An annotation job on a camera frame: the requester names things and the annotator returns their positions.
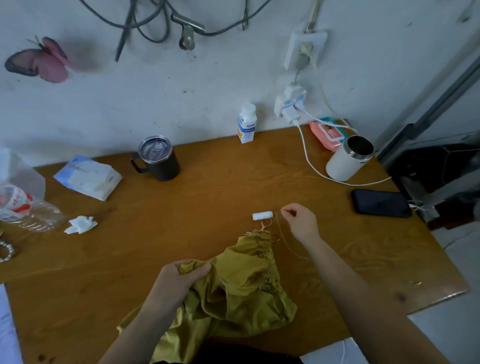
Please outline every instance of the yellow garment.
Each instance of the yellow garment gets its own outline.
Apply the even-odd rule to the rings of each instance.
[[[269,232],[242,236],[235,246],[209,262],[210,272],[188,291],[176,319],[155,349],[153,363],[190,363],[210,336],[252,336],[293,320],[297,306],[280,285]],[[189,273],[203,264],[192,261],[179,271]],[[120,332],[139,311],[140,307],[122,321]]]

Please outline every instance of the mug handle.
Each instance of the mug handle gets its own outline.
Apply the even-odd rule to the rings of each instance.
[[[130,163],[132,164],[132,166],[135,168],[135,170],[138,173],[148,173],[148,168],[140,168],[135,163],[134,159],[139,159],[139,158],[140,158],[140,155],[138,154],[138,152],[133,152],[132,153],[132,158],[130,159]]]

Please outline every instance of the pearl bracelet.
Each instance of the pearl bracelet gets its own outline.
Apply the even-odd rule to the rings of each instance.
[[[8,244],[7,242],[0,242],[0,246],[3,246],[6,249],[8,249],[8,255],[5,258],[0,258],[0,263],[8,262],[13,257],[13,253],[15,253],[15,249],[11,244]]]

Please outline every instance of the person's left hand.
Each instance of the person's left hand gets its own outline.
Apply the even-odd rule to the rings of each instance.
[[[191,261],[192,259],[181,260],[162,268],[142,306],[142,311],[147,311],[150,315],[157,317],[175,315],[177,308],[180,307],[187,295],[188,289],[196,281],[204,278],[211,268],[210,263],[205,263],[188,274],[180,274],[180,265]]]

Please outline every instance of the water bottle label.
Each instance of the water bottle label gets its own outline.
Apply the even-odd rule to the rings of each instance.
[[[0,209],[2,215],[22,218],[28,214],[32,208],[33,197],[21,188],[14,187],[10,201]]]

